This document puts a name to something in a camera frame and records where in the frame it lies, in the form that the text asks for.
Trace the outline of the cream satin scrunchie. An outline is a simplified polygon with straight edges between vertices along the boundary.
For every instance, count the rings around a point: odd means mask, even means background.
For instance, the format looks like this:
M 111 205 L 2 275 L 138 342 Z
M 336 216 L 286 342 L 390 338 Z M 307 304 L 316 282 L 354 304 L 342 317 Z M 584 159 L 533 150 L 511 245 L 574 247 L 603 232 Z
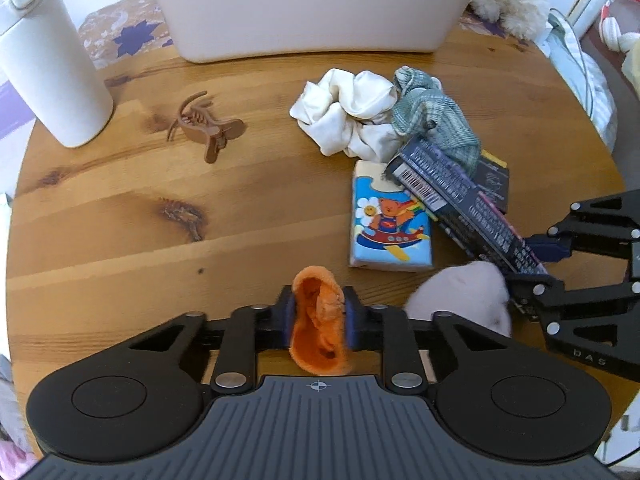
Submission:
M 397 89 L 385 77 L 331 68 L 319 81 L 305 84 L 290 116 L 326 157 L 344 153 L 388 162 L 401 144 L 392 126 L 397 101 Z

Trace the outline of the brown thin hair claw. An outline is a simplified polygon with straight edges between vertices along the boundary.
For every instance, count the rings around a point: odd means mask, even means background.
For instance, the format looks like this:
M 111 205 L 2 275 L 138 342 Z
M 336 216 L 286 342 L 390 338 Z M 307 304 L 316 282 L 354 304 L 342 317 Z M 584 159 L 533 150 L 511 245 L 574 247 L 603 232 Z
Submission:
M 209 110 L 213 99 L 207 91 L 192 94 L 178 108 L 174 122 L 167 130 L 167 141 L 180 129 L 186 138 L 205 146 L 204 160 L 216 162 L 219 152 L 229 141 L 239 138 L 246 131 L 245 122 L 239 118 L 220 120 Z

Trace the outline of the white thermos bottle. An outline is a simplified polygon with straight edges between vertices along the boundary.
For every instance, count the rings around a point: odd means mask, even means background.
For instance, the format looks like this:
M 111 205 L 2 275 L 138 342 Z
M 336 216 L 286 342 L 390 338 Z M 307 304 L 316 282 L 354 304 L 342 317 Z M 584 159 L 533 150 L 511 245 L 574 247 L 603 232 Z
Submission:
M 1 70 L 66 148 L 94 139 L 114 101 L 63 0 L 1 0 Z

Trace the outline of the small black card box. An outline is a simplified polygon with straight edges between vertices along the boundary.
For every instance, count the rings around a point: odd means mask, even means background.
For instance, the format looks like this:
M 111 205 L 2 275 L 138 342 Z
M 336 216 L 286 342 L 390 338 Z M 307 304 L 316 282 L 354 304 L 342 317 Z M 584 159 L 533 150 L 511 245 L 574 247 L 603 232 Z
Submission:
M 508 211 L 510 170 L 504 160 L 483 150 L 473 180 L 503 214 Z

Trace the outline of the light striped clothes pile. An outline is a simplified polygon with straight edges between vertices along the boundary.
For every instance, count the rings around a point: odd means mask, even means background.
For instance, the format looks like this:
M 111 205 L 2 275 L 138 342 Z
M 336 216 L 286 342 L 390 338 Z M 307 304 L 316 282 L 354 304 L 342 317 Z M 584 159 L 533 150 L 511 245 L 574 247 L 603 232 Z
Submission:
M 556 9 L 548 14 L 547 36 L 538 44 L 573 92 L 610 153 L 617 138 L 617 107 L 605 74 L 584 50 L 565 16 Z

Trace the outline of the green plaid scrunchie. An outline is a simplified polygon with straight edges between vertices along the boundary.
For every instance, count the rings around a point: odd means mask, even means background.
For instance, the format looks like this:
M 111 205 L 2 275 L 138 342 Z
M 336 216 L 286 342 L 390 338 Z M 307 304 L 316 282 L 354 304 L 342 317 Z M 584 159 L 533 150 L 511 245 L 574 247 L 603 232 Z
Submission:
M 447 96 L 435 77 L 402 66 L 394 73 L 399 98 L 392 108 L 392 126 L 400 136 L 424 136 L 472 177 L 482 144 L 462 109 Z

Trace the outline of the floral brown table mat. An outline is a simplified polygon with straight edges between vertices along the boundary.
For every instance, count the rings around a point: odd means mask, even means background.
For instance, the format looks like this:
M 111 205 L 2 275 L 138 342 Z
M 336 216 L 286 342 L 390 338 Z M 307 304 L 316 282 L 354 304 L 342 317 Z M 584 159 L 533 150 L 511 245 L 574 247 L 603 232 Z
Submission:
M 157 0 L 122 0 L 90 13 L 78 34 L 97 70 L 174 44 Z

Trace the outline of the orange small sock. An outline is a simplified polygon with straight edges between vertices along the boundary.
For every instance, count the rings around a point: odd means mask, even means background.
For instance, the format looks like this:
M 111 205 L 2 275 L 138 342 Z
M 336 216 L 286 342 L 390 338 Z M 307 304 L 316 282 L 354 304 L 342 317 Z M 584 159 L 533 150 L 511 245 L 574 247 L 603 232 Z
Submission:
M 345 336 L 345 296 L 323 266 L 307 266 L 292 284 L 295 320 L 290 356 L 305 372 L 344 376 L 352 370 Z

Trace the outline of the pink sock ball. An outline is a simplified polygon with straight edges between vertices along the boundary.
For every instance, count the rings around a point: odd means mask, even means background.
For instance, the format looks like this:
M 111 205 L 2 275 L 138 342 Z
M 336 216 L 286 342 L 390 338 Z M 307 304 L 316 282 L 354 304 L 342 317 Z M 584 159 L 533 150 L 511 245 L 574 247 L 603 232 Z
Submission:
M 509 299 L 499 269 L 490 262 L 473 261 L 431 276 L 409 297 L 405 311 L 409 318 L 427 321 L 437 311 L 449 311 L 510 337 Z

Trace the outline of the long black box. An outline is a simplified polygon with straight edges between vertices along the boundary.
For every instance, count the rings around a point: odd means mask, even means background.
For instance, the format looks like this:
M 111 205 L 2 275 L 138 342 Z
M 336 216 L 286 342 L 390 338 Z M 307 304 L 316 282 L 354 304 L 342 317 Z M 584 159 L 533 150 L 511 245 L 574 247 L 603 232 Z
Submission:
M 385 174 L 417 198 L 471 257 L 493 263 L 504 275 L 547 272 L 465 170 L 422 136 L 404 144 Z

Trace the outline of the cartoon tissue pack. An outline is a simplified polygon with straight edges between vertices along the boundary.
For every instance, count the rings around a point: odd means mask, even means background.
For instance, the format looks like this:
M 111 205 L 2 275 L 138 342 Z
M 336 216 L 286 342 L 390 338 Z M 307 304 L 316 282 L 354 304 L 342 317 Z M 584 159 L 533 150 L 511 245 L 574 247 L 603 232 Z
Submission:
M 352 174 L 349 265 L 420 272 L 432 266 L 430 218 L 421 203 L 384 174 L 379 162 L 356 162 Z

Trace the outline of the beige plastic storage bin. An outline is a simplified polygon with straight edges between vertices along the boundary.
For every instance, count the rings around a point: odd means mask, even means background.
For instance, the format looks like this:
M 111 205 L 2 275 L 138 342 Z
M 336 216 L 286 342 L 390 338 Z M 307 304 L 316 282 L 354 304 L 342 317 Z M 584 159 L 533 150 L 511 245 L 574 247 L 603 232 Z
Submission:
M 433 52 L 471 0 L 156 0 L 193 63 L 303 52 Z

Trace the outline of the red white headphones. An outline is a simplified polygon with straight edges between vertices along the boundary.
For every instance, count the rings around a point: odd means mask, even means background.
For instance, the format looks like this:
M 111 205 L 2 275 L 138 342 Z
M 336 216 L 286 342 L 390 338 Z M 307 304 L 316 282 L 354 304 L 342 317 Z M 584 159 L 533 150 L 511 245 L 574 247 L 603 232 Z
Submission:
M 634 43 L 639 39 L 638 32 L 622 32 L 620 23 L 612 14 L 611 8 L 617 0 L 605 0 L 600 11 L 599 36 L 605 47 L 612 52 L 628 54 Z M 640 0 L 629 0 L 639 3 Z

